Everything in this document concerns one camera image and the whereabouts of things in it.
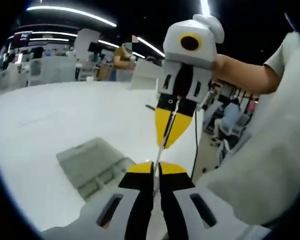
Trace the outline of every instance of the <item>person's forearm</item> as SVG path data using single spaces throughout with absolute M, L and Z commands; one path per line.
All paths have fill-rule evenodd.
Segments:
M 217 55 L 213 77 L 258 95 L 274 92 L 280 82 L 269 67 L 244 63 L 221 54 Z
M 129 68 L 130 67 L 130 62 L 128 62 L 128 61 L 116 61 L 114 63 L 114 65 L 118 66 L 118 67 Z

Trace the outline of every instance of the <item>white shirt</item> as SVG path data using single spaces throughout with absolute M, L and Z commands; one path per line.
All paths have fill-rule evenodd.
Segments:
M 300 193 L 299 34 L 289 33 L 265 65 L 281 82 L 262 126 L 231 160 L 198 181 L 240 220 L 256 225 L 281 216 Z
M 228 106 L 224 109 L 224 116 L 221 119 L 221 125 L 227 129 L 231 130 L 235 124 L 238 122 L 239 118 L 242 116 L 240 107 L 230 102 Z
M 76 58 L 76 51 L 75 50 L 73 50 L 73 51 L 69 50 L 69 51 L 66 52 L 66 55 L 70 58 Z

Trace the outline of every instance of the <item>black cable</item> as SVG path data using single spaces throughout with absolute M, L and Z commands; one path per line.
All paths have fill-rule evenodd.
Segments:
M 154 111 L 154 110 L 156 110 L 156 108 L 155 108 L 155 107 L 153 107 L 153 106 L 150 106 L 150 105 L 148 105 L 148 104 L 146 104 L 145 106 L 146 106 L 147 108 L 149 108 L 149 109 L 153 110 L 153 111 Z
M 196 167 L 196 162 L 197 162 L 197 156 L 198 156 L 198 132 L 197 132 L 197 112 L 194 111 L 194 123 L 195 123 L 195 156 L 194 156 L 194 164 L 192 168 L 192 173 L 191 173 L 191 180 L 194 177 L 194 172 L 195 172 L 195 167 Z

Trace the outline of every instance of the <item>person in yellow shirt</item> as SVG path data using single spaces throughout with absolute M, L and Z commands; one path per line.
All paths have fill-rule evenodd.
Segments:
M 133 43 L 137 43 L 135 36 L 129 37 L 114 51 L 113 68 L 116 70 L 117 82 L 129 82 L 132 79 L 136 62 L 132 51 Z

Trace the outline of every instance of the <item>white sleeve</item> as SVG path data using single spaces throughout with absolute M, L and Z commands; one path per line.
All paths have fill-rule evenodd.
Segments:
M 282 79 L 285 70 L 284 43 L 280 45 L 277 51 L 264 63 L 264 65 L 270 67 L 279 79 Z

